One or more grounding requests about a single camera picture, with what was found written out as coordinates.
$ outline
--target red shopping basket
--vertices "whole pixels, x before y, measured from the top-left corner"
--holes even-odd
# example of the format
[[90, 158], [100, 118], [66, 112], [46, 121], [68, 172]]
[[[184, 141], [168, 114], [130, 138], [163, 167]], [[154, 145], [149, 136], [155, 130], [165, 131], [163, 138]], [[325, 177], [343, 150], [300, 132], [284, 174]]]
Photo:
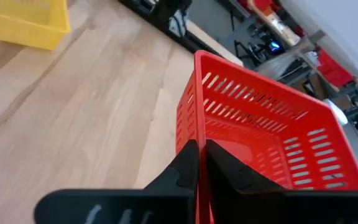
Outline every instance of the red shopping basket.
[[288, 189], [358, 190], [358, 164], [331, 109], [205, 51], [177, 108], [177, 152], [200, 147], [199, 216], [209, 223], [205, 141]]

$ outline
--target wooden floor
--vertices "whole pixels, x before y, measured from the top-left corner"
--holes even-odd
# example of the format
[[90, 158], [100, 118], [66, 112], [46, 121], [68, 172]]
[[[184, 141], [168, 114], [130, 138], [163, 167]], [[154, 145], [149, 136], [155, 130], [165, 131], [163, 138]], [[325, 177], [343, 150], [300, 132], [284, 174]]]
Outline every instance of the wooden floor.
[[118, 2], [69, 2], [52, 51], [0, 42], [0, 224], [62, 188], [141, 188], [175, 154], [193, 56]]

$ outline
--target yellow crate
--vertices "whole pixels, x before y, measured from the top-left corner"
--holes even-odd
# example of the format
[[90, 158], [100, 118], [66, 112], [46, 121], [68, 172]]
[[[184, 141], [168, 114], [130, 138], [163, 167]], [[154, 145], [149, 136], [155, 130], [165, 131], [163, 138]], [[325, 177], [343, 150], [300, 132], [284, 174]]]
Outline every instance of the yellow crate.
[[0, 40], [53, 50], [69, 32], [66, 0], [0, 0]]

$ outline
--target shopping basket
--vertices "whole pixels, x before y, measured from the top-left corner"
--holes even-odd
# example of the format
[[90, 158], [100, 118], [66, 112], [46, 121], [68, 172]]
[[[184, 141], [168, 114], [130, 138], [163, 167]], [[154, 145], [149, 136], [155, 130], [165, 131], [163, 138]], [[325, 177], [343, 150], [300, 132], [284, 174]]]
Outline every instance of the shopping basket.
[[0, 0], [0, 40], [53, 50], [69, 31], [65, 0]]
[[177, 108], [177, 152], [200, 147], [200, 220], [208, 223], [206, 139], [288, 189], [358, 190], [358, 164], [323, 102], [198, 51]]

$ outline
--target basket rim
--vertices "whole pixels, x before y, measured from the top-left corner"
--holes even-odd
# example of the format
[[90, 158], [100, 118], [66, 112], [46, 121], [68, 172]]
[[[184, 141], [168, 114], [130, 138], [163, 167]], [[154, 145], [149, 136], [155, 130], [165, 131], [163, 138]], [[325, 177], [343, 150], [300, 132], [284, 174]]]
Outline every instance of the basket rim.
[[38, 23], [35, 23], [35, 22], [29, 22], [29, 21], [24, 20], [24, 19], [19, 19], [17, 17], [5, 16], [3, 14], [0, 14], [0, 18], [9, 19], [11, 21], [20, 22], [20, 23], [27, 24], [27, 25], [30, 25], [30, 26], [36, 26], [36, 27], [39, 27], [39, 28], [53, 30], [53, 31], [56, 31], [56, 32], [61, 32], [61, 33], [64, 33], [64, 34], [68, 34], [71, 31], [71, 29], [70, 29], [70, 21], [68, 19], [68, 9], [67, 9], [66, 1], [64, 0], [64, 1], [62, 1], [62, 3], [63, 3], [63, 7], [64, 7], [64, 18], [65, 18], [65, 28], [64, 29], [56, 28], [56, 27], [52, 27], [52, 26], [41, 25], [41, 24], [38, 24]]

